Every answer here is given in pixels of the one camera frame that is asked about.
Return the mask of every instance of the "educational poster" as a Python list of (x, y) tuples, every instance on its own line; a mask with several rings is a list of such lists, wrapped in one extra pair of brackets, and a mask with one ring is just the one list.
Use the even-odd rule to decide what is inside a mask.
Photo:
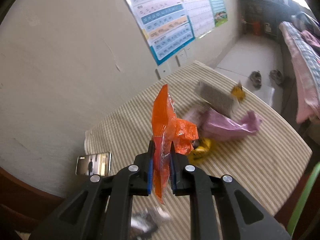
[(215, 26), (209, 0), (183, 0), (196, 38), (202, 38)]
[(182, 0), (126, 0), (158, 65), (194, 35)]
[(216, 27), (228, 21), (227, 10), (223, 0), (210, 0)]

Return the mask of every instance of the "wall socket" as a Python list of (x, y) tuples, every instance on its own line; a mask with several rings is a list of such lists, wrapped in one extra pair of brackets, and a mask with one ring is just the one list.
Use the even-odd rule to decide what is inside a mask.
[(158, 78), (162, 79), (171, 74), (171, 68), (167, 62), (162, 63), (157, 69)]
[(178, 66), (183, 66), (188, 62), (187, 53), (184, 49), (180, 50), (176, 55)]
[(186, 51), (188, 60), (193, 59), (193, 50), (191, 49), (191, 47), (186, 46), (184, 50)]

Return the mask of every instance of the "striped tablecloth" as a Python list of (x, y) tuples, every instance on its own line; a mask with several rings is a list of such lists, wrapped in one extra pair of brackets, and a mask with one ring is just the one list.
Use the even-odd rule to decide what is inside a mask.
[[(169, 84), (178, 117), (200, 103), (194, 88), (199, 79), (230, 92), (236, 84), (208, 66), (194, 61), (160, 80), (108, 115), (85, 134), (87, 154), (112, 152), (111, 174), (133, 163), (137, 154), (146, 152), (152, 136), (151, 110), (162, 85)], [(290, 196), (311, 156), (311, 150), (296, 131), (271, 107), (244, 89), (246, 99), (235, 120), (254, 110), (262, 119), (256, 136), (221, 143), (200, 167), (212, 176), (232, 175), (260, 204), (274, 215)], [(190, 207), (186, 196), (175, 197), (167, 187), (164, 209), (173, 217), (153, 239), (189, 239)], [(134, 197), (133, 212), (160, 205), (154, 194)]]

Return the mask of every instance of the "shoe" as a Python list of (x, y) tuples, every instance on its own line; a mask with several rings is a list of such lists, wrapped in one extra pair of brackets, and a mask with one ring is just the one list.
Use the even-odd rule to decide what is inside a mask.
[(270, 78), (273, 79), (278, 86), (281, 86), (283, 83), (283, 76), (280, 70), (271, 70), (269, 74)]
[(257, 88), (260, 89), (261, 88), (261, 74), (260, 71), (253, 71), (250, 76), (249, 76), (252, 85)]

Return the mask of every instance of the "orange plastic bag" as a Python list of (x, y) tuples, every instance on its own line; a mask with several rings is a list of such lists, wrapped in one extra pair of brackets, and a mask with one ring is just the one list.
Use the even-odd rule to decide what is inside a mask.
[(177, 153), (188, 154), (193, 150), (191, 141), (198, 139), (195, 124), (176, 116), (173, 100), (164, 85), (153, 103), (152, 131), (155, 142), (153, 156), (153, 184), (155, 193), (162, 202), (162, 190), (169, 178), (170, 147), (174, 143)]

